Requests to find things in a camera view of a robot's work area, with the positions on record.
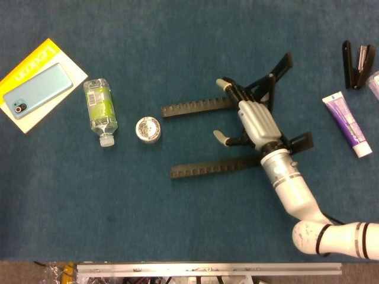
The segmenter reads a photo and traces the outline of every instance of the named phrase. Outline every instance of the bottle cap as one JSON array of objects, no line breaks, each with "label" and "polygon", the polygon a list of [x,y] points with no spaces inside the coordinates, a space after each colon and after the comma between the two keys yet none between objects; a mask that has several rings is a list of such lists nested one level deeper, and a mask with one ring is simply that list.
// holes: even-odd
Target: bottle cap
[{"label": "bottle cap", "polygon": [[101,147],[113,146],[114,145],[113,135],[100,136],[100,145],[101,145]]}]

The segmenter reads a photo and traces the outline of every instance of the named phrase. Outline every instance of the stapler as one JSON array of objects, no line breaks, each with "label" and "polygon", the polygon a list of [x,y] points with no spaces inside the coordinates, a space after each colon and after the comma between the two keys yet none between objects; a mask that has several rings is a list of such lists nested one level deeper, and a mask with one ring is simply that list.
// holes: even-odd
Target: stapler
[{"label": "stapler", "polygon": [[342,45],[343,68],[345,71],[346,88],[360,89],[370,75],[375,58],[375,46],[360,46],[358,49],[358,66],[353,68],[351,59],[351,43],[345,40]]}]

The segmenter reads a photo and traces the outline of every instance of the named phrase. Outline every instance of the yellow notebook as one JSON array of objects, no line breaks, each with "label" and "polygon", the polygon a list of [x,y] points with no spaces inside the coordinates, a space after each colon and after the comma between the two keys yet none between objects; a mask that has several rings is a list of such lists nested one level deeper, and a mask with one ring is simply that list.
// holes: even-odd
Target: yellow notebook
[{"label": "yellow notebook", "polygon": [[[63,67],[65,73],[69,76],[72,82],[72,87],[41,105],[26,116],[18,120],[15,119],[4,102],[3,96],[55,63],[60,63]],[[84,73],[75,62],[73,62],[51,39],[48,38],[29,54],[29,56],[26,57],[15,69],[13,69],[11,73],[0,81],[0,108],[23,133],[27,133],[86,78],[87,74]]]}]

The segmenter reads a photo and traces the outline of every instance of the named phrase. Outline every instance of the green label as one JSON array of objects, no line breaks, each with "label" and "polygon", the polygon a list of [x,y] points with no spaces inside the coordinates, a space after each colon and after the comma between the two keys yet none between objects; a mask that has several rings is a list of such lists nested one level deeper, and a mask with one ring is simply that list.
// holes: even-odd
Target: green label
[{"label": "green label", "polygon": [[114,117],[112,97],[105,87],[90,89],[86,93],[88,114],[90,120],[102,117]]}]

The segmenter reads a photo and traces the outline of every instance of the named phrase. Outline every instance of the smartphone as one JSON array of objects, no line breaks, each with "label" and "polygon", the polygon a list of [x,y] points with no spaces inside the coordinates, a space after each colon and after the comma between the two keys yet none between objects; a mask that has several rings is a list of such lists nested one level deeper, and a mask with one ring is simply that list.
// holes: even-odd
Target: smartphone
[{"label": "smartphone", "polygon": [[63,67],[56,63],[4,95],[17,120],[73,86]]}]

